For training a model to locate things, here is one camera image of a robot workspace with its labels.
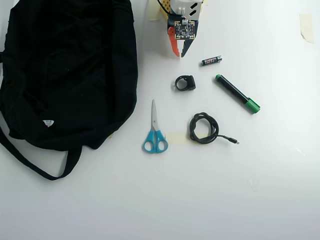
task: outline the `white robot body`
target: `white robot body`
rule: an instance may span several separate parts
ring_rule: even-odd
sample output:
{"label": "white robot body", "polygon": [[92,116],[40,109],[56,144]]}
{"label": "white robot body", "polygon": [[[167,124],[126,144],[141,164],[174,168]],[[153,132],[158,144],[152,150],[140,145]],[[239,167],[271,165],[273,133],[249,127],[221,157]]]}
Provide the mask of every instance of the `white robot body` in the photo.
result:
{"label": "white robot body", "polygon": [[171,0],[171,9],[175,14],[185,16],[188,20],[198,21],[203,0]]}

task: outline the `black backpack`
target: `black backpack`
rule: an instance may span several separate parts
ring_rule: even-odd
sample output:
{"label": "black backpack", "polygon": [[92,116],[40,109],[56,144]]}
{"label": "black backpack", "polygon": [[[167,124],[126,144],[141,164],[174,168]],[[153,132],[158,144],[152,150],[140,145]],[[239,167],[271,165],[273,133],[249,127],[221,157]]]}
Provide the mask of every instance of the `black backpack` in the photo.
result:
{"label": "black backpack", "polygon": [[54,177],[29,162],[0,129],[0,143],[49,180],[67,176],[82,146],[97,149],[133,113],[137,45],[130,0],[20,0],[11,9],[0,110],[10,137],[68,151]]}

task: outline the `scissors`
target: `scissors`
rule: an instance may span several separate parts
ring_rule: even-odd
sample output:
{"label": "scissors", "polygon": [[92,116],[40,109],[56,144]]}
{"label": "scissors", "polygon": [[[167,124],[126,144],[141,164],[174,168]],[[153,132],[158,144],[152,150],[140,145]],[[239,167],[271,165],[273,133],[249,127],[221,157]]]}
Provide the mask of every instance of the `scissors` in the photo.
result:
{"label": "scissors", "polygon": [[[158,126],[158,119],[157,119],[157,110],[156,110],[156,102],[152,100],[152,116],[151,116],[151,131],[149,132],[148,137],[146,138],[143,148],[149,154],[160,154],[165,152],[168,149],[168,142],[166,141],[165,137],[163,136],[162,132]],[[159,144],[163,143],[164,148],[160,149]],[[146,149],[146,144],[151,143],[151,150]]]}

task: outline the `green marker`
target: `green marker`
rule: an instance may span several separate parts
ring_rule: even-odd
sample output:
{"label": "green marker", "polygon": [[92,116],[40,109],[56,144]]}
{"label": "green marker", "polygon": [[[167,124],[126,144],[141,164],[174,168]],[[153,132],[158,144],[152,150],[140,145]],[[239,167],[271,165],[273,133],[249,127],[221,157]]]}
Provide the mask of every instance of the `green marker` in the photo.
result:
{"label": "green marker", "polygon": [[234,96],[241,100],[241,102],[254,114],[260,111],[260,106],[255,103],[251,98],[246,97],[241,91],[239,91],[231,82],[229,82],[224,76],[218,74],[215,79],[221,83],[226,89],[228,89]]}

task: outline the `battery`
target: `battery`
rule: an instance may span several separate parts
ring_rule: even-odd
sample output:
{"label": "battery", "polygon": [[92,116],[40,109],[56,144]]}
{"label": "battery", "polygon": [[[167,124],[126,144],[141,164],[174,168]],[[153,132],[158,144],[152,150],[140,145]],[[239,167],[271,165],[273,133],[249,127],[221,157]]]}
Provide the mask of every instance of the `battery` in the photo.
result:
{"label": "battery", "polygon": [[202,61],[202,66],[220,63],[221,61],[222,61],[222,56],[208,58],[208,59]]}

